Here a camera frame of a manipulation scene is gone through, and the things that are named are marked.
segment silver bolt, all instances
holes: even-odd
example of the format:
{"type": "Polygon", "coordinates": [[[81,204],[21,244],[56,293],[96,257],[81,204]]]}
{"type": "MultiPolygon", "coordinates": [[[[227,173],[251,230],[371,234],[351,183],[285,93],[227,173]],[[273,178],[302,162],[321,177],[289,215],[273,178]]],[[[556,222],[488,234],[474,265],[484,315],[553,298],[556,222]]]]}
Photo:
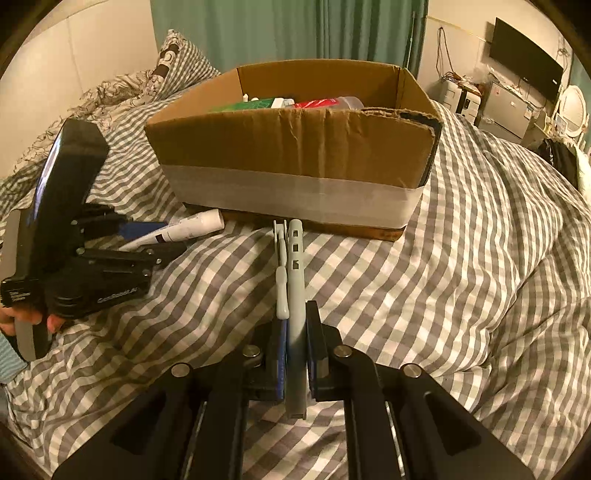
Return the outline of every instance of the silver bolt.
{"type": "Polygon", "coordinates": [[[187,364],[176,364],[170,369],[170,373],[172,373],[173,377],[183,378],[191,373],[191,367],[187,364]]]}
{"type": "Polygon", "coordinates": [[[404,375],[411,378],[420,377],[422,372],[421,367],[417,364],[406,364],[402,368],[402,371],[404,372],[404,375]]]}
{"type": "Polygon", "coordinates": [[[351,356],[351,354],[353,354],[353,350],[351,350],[351,347],[346,345],[336,346],[333,352],[339,358],[347,358],[351,356]]]}
{"type": "Polygon", "coordinates": [[[256,345],[246,345],[242,349],[242,355],[247,356],[248,358],[255,358],[261,354],[261,349],[256,345]]]}

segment bottle with red label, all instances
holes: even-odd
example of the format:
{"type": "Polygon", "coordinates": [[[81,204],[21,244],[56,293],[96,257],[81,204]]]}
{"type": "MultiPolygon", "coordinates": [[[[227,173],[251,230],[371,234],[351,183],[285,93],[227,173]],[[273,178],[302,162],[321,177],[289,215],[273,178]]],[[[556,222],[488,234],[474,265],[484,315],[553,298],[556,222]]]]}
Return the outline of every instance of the bottle with red label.
{"type": "Polygon", "coordinates": [[[361,110],[363,103],[357,97],[323,98],[294,103],[286,108],[330,108],[332,110],[361,110]]]}

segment curtain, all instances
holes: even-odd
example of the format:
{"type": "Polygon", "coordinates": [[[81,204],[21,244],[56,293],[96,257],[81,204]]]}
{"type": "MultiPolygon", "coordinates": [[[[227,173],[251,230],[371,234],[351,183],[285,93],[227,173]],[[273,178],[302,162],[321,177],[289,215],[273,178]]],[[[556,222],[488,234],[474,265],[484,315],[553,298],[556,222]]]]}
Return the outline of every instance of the curtain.
{"type": "Polygon", "coordinates": [[[151,0],[156,40],[169,28],[220,71],[302,58],[372,60],[415,76],[428,0],[151,0]]]}
{"type": "MultiPolygon", "coordinates": [[[[570,83],[577,85],[581,89],[587,104],[587,113],[591,113],[591,79],[575,54],[573,54],[573,65],[570,71],[570,83]]],[[[584,150],[587,151],[591,147],[591,130],[587,131],[583,139],[585,140],[584,150]]]]}

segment television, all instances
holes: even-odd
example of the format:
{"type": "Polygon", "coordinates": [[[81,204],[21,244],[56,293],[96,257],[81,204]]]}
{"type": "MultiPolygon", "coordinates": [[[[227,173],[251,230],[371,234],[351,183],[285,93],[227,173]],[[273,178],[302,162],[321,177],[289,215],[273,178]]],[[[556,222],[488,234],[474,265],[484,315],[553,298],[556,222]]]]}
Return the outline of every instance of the television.
{"type": "Polygon", "coordinates": [[[556,100],[564,72],[562,65],[500,18],[496,19],[489,55],[519,75],[548,100],[556,100]]]}

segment brown cardboard box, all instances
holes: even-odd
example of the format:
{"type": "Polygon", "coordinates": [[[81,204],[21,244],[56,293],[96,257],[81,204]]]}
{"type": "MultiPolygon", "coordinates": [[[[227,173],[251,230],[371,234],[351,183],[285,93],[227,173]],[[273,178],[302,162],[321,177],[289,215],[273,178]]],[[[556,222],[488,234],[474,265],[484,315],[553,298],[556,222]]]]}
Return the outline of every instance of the brown cardboard box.
{"type": "Polygon", "coordinates": [[[238,67],[188,91],[145,132],[178,198],[226,219],[299,218],[305,228],[394,240],[431,169],[441,119],[408,70],[356,60],[238,67]],[[211,112],[251,98],[356,96],[361,111],[211,112]]]}

